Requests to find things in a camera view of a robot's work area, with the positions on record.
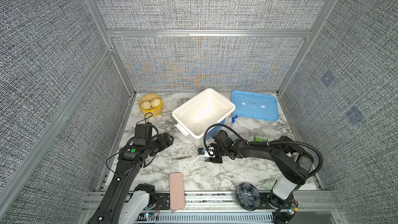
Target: bin handle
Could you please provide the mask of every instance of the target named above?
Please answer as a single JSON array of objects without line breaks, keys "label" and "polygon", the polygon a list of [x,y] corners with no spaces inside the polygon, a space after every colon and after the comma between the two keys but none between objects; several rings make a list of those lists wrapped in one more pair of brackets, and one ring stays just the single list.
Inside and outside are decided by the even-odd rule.
[{"label": "bin handle", "polygon": [[187,130],[185,130],[184,127],[182,127],[182,125],[180,125],[180,123],[175,125],[177,127],[177,129],[182,132],[182,134],[186,137],[188,136],[189,132],[187,132]]}]

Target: bamboo steamer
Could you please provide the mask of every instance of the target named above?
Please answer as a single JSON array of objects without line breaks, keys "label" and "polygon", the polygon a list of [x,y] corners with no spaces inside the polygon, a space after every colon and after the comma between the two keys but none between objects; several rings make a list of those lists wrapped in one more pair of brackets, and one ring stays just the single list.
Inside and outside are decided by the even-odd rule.
[{"label": "bamboo steamer", "polygon": [[[160,104],[157,107],[151,107],[149,110],[145,110],[141,107],[141,102],[143,101],[151,101],[153,99],[159,98],[160,99]],[[158,114],[160,114],[163,111],[163,100],[162,98],[154,93],[151,94],[147,94],[144,97],[142,97],[140,99],[140,102],[138,102],[138,107],[140,108],[141,112],[143,115],[147,114],[148,112],[151,112],[153,115],[152,116],[156,116]]]}]

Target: black cable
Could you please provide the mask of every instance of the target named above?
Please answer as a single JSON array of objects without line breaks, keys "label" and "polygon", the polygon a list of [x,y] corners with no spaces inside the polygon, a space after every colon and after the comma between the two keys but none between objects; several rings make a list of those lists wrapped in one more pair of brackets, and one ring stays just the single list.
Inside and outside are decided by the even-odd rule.
[{"label": "black cable", "polygon": [[153,156],[152,160],[147,164],[145,164],[145,160],[144,160],[144,165],[142,167],[146,168],[147,166],[149,166],[151,164],[151,162],[153,161],[153,159],[155,159],[155,157],[156,157],[156,154]]},{"label": "black cable", "polygon": [[245,140],[244,138],[242,138],[237,132],[235,132],[231,127],[226,126],[224,124],[213,124],[211,125],[209,128],[207,128],[207,130],[205,131],[205,134],[203,135],[203,144],[205,145],[205,149],[208,152],[209,151],[209,147],[207,147],[206,145],[206,134],[207,132],[212,128],[212,127],[216,127],[216,126],[221,126],[221,127],[225,127],[228,130],[230,130],[233,134],[235,134],[240,140],[242,140],[243,142],[247,142],[247,140]]},{"label": "black cable", "polygon": [[310,144],[306,144],[306,143],[302,143],[302,142],[297,142],[297,141],[269,141],[269,142],[248,142],[248,145],[255,145],[255,146],[273,146],[273,145],[278,145],[278,144],[298,144],[307,148],[310,148],[311,150],[313,150],[316,155],[318,156],[318,165],[316,166],[316,168],[311,171],[308,174],[308,177],[312,177],[313,175],[315,175],[318,171],[320,171],[320,169],[322,168],[323,165],[323,157],[321,152],[319,152],[315,147],[313,147]]},{"label": "black cable", "polygon": [[131,171],[132,169],[134,169],[134,168],[135,168],[135,167],[128,169],[128,170],[125,172],[125,175],[127,175],[127,173],[128,173],[129,171]]},{"label": "black cable", "polygon": [[108,157],[108,159],[105,161],[105,165],[106,165],[106,167],[107,167],[110,171],[112,171],[112,172],[117,176],[117,178],[119,178],[119,176],[116,174],[116,172],[114,172],[114,171],[113,171],[111,168],[109,168],[109,166],[108,166],[108,160],[109,160],[111,157],[116,156],[117,154],[119,154],[119,152],[117,152],[116,154],[113,154],[112,156]]},{"label": "black cable", "polygon": [[286,201],[283,203],[282,206],[279,206],[279,209],[275,212],[274,218],[273,218],[273,222],[274,222],[274,223],[275,223],[276,215],[282,210],[282,208],[285,207],[286,203],[289,201],[290,197],[292,196],[292,193],[293,193],[293,191],[290,192],[290,194],[289,194],[289,196],[287,197]]},{"label": "black cable", "polygon": [[147,123],[147,119],[149,119],[149,118],[152,117],[152,116],[153,116],[153,113],[147,112],[147,113],[144,115],[144,119],[143,119],[143,120],[140,120],[139,122],[145,121],[145,123]]},{"label": "black cable", "polygon": [[160,204],[159,204],[158,201],[156,201],[156,202],[157,202],[157,204],[158,204],[158,208],[157,208],[157,210],[155,211],[155,213],[153,213],[153,216],[155,217],[156,212],[157,212],[157,211],[159,211],[159,212],[158,212],[158,215],[155,217],[155,222],[154,222],[154,224],[156,223],[156,221],[158,220],[158,217],[159,217],[159,215],[160,215]]}]

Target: blue tray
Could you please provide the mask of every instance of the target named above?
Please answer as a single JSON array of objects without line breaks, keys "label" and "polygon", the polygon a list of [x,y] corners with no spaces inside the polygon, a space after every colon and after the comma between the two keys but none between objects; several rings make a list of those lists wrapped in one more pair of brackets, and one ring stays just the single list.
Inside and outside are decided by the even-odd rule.
[{"label": "blue tray", "polygon": [[278,120],[278,105],[272,95],[234,90],[231,102],[235,104],[233,114],[266,121]]}]

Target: marble countertop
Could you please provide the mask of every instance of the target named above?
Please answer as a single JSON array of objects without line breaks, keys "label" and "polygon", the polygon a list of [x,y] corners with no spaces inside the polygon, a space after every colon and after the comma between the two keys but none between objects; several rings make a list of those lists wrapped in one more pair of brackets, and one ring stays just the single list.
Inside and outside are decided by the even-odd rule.
[{"label": "marble countertop", "polygon": [[[144,115],[138,107],[139,99],[144,95],[137,94],[119,143],[119,149],[126,145],[129,138],[134,136],[136,123],[144,119]],[[228,157],[224,157],[222,164],[204,162],[201,158],[192,162],[197,158],[197,147],[174,126],[177,122],[172,117],[172,111],[197,95],[197,93],[161,93],[159,95],[162,97],[164,110],[160,115],[151,117],[148,121],[158,128],[159,133],[168,132],[172,135],[174,143],[158,153],[148,167],[141,168],[130,190],[133,190],[139,183],[149,183],[154,185],[157,191],[169,191],[169,175],[174,172],[183,174],[185,191],[234,191],[243,182],[253,184],[258,190],[270,190],[272,188],[281,172],[276,164],[269,160],[259,158],[231,160]],[[223,93],[223,95],[229,99],[231,98],[231,93]],[[294,139],[279,102],[278,112],[279,120],[276,122],[239,117],[233,128],[236,132],[243,134],[243,138],[247,139],[252,138],[254,135],[268,138],[269,140],[278,139],[280,136],[289,136]],[[172,158],[182,156],[192,157],[171,161]],[[116,164],[117,156],[112,163],[113,170],[115,170]],[[112,172],[107,178],[105,190],[111,179]],[[313,178],[309,178],[306,184],[300,188],[300,190],[316,189]]]}]

